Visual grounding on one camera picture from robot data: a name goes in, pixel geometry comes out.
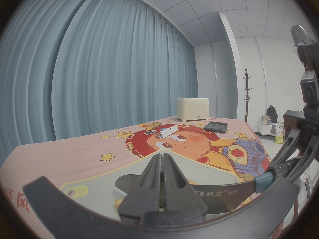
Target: coat rack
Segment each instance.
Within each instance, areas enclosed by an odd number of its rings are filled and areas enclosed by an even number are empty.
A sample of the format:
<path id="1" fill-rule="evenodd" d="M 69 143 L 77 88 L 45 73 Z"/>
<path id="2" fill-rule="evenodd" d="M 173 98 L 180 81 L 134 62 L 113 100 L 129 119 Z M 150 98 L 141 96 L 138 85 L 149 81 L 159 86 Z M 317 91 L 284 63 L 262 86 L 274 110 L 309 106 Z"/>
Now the coat rack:
<path id="1" fill-rule="evenodd" d="M 246 115 L 245 115 L 245 122 L 247 122 L 247 117 L 248 117 L 248 102 L 249 102 L 249 95 L 248 95 L 248 91 L 251 90 L 252 88 L 248 88 L 248 80 L 251 78 L 251 76 L 248 78 L 248 73 L 247 73 L 247 68 L 245 69 L 246 73 L 245 76 L 243 77 L 246 80 L 246 88 L 244 88 L 244 90 L 246 90 L 247 95 L 246 95 L 246 99 L 244 99 L 246 101 Z"/>

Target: knife blade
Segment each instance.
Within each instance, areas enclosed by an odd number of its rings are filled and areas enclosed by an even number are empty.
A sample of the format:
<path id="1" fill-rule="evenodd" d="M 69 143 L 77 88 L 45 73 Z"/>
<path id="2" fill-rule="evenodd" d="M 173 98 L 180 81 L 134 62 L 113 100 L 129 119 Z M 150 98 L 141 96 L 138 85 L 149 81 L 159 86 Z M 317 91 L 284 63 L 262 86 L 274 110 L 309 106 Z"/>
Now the knife blade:
<path id="1" fill-rule="evenodd" d="M 128 193 L 139 175 L 126 174 L 115 181 L 115 187 Z M 197 195 L 207 205 L 206 214 L 228 213 L 236 209 L 255 193 L 255 181 L 230 185 L 192 185 Z"/>

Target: knife handle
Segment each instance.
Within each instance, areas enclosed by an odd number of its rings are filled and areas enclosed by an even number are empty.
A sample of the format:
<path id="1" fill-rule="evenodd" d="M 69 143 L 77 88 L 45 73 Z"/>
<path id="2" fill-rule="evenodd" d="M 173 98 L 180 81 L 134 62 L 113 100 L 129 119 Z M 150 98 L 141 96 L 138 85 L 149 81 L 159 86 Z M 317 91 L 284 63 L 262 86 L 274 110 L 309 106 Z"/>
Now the knife handle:
<path id="1" fill-rule="evenodd" d="M 256 193 L 264 192 L 279 177 L 286 177 L 297 165 L 300 157 L 294 157 L 278 165 L 270 166 L 262 175 L 254 178 Z"/>
<path id="2" fill-rule="evenodd" d="M 254 178 L 256 194 L 264 192 L 275 180 L 273 171 L 263 173 Z"/>

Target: blue curtain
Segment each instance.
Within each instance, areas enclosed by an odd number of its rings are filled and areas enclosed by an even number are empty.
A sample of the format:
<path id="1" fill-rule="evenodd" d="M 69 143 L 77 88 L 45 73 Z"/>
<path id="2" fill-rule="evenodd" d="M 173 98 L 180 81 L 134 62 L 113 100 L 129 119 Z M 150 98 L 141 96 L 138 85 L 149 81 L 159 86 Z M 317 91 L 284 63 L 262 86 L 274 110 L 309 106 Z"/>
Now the blue curtain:
<path id="1" fill-rule="evenodd" d="M 0 164 L 18 145 L 176 114 L 194 48 L 139 0 L 26 0 L 0 43 Z"/>
<path id="2" fill-rule="evenodd" d="M 66 29 L 85 0 L 26 0 L 0 42 L 0 165 L 16 146 L 55 140 L 51 85 Z"/>

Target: red hat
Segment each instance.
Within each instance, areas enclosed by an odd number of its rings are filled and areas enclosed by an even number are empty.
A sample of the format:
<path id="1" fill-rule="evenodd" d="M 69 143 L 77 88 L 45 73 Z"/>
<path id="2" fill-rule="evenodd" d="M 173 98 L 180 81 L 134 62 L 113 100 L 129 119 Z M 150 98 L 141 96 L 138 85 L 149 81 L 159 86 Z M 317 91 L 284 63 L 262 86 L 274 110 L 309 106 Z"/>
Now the red hat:
<path id="1" fill-rule="evenodd" d="M 154 129 L 149 131 L 141 130 L 134 133 L 134 135 L 130 135 L 125 141 L 126 147 L 133 154 L 138 155 L 140 157 L 146 157 L 147 155 L 156 151 L 154 148 L 148 145 L 147 140 L 153 135 L 158 135 L 161 132 L 161 130 L 164 130 L 174 125 L 178 126 L 179 131 L 200 133 L 202 135 L 205 135 L 211 141 L 216 141 L 219 139 L 219 137 L 214 132 L 205 131 L 202 128 L 194 125 L 165 124 L 155 127 Z"/>

